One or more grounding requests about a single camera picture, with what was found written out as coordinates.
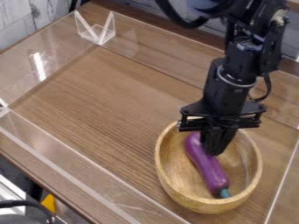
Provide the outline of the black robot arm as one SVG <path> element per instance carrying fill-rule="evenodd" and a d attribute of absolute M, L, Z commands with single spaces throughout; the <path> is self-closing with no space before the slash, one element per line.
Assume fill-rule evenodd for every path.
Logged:
<path fill-rule="evenodd" d="M 198 18 L 186 21 L 170 0 L 155 0 L 163 13 L 182 27 L 197 29 L 210 19 L 227 22 L 225 56 L 210 64 L 203 97 L 182 108 L 181 131 L 199 131 L 206 152 L 218 156 L 238 131 L 257 128 L 267 111 L 250 90 L 279 69 L 289 23 L 286 0 L 186 0 Z"/>

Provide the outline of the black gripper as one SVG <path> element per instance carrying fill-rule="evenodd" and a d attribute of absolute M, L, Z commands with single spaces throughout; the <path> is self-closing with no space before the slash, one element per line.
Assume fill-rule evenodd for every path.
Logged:
<path fill-rule="evenodd" d="M 247 100 L 250 86 L 234 85 L 225 79 L 223 59 L 210 65 L 203 97 L 182 107 L 179 131 L 202 131 L 206 153 L 218 156 L 227 149 L 238 129 L 258 128 L 266 107 Z"/>

